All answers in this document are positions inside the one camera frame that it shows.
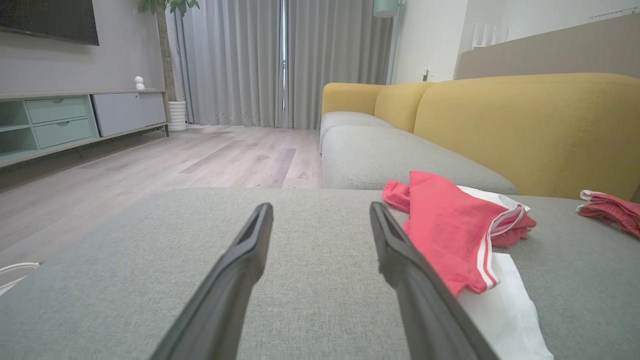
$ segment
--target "white cable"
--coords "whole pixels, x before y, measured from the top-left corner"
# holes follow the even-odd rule
[[[40,267],[40,264],[38,263],[19,263],[19,264],[13,264],[13,265],[9,265],[6,266],[2,269],[0,269],[0,275],[12,271],[12,270],[18,270],[18,269],[24,269],[24,268],[32,268],[33,270],[37,269]],[[4,284],[2,286],[0,286],[0,295],[4,294],[7,290],[9,290],[10,288],[12,288],[14,285],[16,285],[20,280],[24,279],[26,277],[23,276],[20,279],[16,279],[12,282],[9,282],[8,284]]]

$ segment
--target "white cloth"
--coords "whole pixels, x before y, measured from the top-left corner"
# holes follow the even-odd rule
[[[458,188],[473,197],[487,200],[494,204],[504,206],[507,209],[515,209],[518,205],[522,205],[522,207],[524,208],[524,211],[529,212],[529,210],[531,210],[529,206],[526,206],[525,204],[521,204],[516,200],[513,200],[512,198],[508,197],[507,195],[503,195],[501,193],[486,192],[486,191],[478,190],[475,188],[468,188],[466,186],[460,186],[460,185],[458,185]]]
[[[500,285],[479,295],[463,290],[462,308],[502,360],[553,359],[511,256],[493,253],[493,270]]]

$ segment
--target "drawer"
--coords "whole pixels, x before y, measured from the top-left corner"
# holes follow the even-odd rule
[[[93,136],[91,126],[89,126],[89,119],[36,126],[33,130],[36,132],[38,145],[40,145],[41,149]]]
[[[32,124],[87,116],[83,97],[27,100],[26,103]]]

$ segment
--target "red clothing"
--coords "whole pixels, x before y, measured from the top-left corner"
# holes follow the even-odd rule
[[[465,288],[482,293],[498,285],[492,245],[509,247],[527,238],[527,228],[536,222],[524,205],[511,200],[515,205],[508,209],[427,172],[412,171],[410,181],[410,186],[389,181],[383,198],[409,212],[404,231],[453,295]]]
[[[600,219],[640,239],[640,204],[591,190],[581,191],[580,197],[589,202],[578,206],[578,214]]]

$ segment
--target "sofa armrest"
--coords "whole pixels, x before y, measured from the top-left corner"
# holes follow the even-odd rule
[[[328,83],[322,92],[322,115],[331,111],[355,111],[373,115],[384,85]]]

